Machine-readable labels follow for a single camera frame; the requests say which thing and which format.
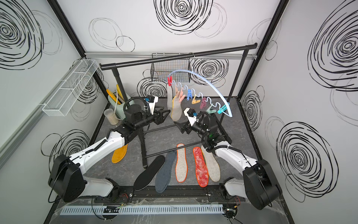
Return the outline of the dark grey felt insole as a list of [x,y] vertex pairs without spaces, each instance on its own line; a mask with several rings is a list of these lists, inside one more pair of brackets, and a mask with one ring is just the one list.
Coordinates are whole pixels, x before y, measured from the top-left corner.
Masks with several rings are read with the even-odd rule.
[[172,167],[176,161],[177,153],[175,151],[169,152],[166,155],[166,161],[156,175],[155,190],[157,193],[163,193],[171,180]]

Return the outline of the black foam insole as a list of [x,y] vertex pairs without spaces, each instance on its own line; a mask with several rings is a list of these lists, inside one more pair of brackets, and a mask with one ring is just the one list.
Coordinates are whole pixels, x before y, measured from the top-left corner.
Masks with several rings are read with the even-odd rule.
[[147,167],[147,169],[137,177],[133,184],[134,190],[140,191],[146,188],[162,168],[165,161],[166,158],[163,155],[157,156],[154,161]]

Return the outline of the red orange-edged insole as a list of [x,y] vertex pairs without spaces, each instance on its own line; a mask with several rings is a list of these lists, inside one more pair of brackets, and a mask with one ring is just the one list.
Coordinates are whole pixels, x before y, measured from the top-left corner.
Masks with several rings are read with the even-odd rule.
[[209,181],[209,174],[201,148],[194,147],[193,155],[195,160],[195,175],[197,182],[200,187],[207,187]]

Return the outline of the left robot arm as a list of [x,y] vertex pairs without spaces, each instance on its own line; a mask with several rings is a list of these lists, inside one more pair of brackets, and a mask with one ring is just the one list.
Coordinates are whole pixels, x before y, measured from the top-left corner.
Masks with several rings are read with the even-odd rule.
[[[131,104],[135,99],[143,105]],[[79,197],[104,197],[111,201],[119,199],[118,184],[110,178],[85,177],[85,173],[97,162],[115,150],[127,145],[137,137],[143,127],[162,124],[170,114],[169,109],[156,106],[158,97],[136,97],[123,104],[125,118],[106,137],[70,156],[59,155],[55,160],[48,185],[65,203]]]

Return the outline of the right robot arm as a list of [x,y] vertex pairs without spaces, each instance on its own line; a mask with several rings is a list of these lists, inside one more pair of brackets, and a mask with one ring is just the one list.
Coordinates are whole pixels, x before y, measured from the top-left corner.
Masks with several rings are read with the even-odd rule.
[[282,189],[266,160],[256,160],[233,147],[232,140],[214,114],[196,113],[189,109],[186,122],[174,122],[181,133],[196,132],[204,150],[224,159],[233,166],[243,179],[232,178],[224,183],[224,191],[232,197],[248,199],[258,210],[282,195]]

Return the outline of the white orange-edged insole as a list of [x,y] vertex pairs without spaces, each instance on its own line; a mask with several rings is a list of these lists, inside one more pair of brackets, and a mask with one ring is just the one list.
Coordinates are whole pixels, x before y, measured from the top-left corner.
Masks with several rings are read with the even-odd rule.
[[186,161],[186,148],[184,144],[178,144],[177,148],[177,163],[175,167],[176,179],[179,183],[183,183],[186,180],[188,165]]

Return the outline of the light blue clip hanger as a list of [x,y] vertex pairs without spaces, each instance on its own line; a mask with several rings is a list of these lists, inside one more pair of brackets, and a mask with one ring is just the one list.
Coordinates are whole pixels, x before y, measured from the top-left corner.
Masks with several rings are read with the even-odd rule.
[[[229,106],[229,100],[224,99],[224,96],[220,93],[219,88],[226,84],[226,76],[229,71],[228,59],[210,59],[210,58],[194,58],[190,59],[191,70],[176,70],[171,72],[168,76],[176,72],[188,72],[191,74],[191,80],[196,85],[209,86],[216,92],[216,95],[222,99],[222,104],[216,103],[215,106],[218,110],[224,105],[227,105],[227,116],[232,117],[232,111]],[[185,87],[181,82],[175,82],[180,87]]]

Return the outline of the yellow felt insole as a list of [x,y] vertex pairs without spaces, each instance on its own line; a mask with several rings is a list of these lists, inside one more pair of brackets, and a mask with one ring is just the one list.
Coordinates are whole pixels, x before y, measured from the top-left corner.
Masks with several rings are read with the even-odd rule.
[[128,145],[124,145],[121,148],[116,149],[112,155],[112,163],[118,163],[126,156]]

